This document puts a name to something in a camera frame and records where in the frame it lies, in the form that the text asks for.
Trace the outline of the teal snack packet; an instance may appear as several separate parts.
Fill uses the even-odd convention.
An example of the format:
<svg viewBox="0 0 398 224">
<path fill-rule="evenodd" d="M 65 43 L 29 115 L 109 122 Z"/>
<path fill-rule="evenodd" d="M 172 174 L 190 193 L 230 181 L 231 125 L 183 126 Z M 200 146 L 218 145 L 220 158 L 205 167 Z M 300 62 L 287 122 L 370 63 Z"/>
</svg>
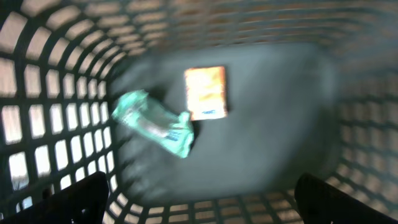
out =
<svg viewBox="0 0 398 224">
<path fill-rule="evenodd" d="M 179 158 L 190 153 L 194 140 L 190 113 L 174 114 L 144 90 L 123 94 L 112 117 Z"/>
</svg>

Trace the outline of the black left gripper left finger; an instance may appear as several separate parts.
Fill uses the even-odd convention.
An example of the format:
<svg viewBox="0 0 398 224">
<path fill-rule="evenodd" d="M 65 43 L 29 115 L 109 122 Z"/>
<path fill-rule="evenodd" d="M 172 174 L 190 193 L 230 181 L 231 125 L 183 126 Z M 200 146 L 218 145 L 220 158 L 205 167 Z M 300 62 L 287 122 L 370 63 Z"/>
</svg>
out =
<svg viewBox="0 0 398 224">
<path fill-rule="evenodd" d="M 43 201 L 1 220 L 1 223 L 101 224 L 108 196 L 106 174 L 98 171 Z"/>
</svg>

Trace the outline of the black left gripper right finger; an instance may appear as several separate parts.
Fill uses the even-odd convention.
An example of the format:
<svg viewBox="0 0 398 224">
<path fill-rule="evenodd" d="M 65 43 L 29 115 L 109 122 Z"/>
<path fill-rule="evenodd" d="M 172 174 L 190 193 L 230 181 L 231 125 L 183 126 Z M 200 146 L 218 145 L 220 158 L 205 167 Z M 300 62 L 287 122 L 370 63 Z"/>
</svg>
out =
<svg viewBox="0 0 398 224">
<path fill-rule="evenodd" d="M 397 224 L 397 220 L 304 173 L 294 198 L 305 224 Z"/>
</svg>

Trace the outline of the small orange snack packet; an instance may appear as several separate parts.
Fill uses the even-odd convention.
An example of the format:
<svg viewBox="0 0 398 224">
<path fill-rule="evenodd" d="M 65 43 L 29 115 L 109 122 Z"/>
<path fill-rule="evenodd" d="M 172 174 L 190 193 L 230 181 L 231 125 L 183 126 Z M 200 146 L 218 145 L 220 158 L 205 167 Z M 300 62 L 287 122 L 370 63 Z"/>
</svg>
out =
<svg viewBox="0 0 398 224">
<path fill-rule="evenodd" d="M 223 66 L 189 68 L 184 72 L 187 110 L 192 121 L 220 119 L 228 115 Z"/>
</svg>

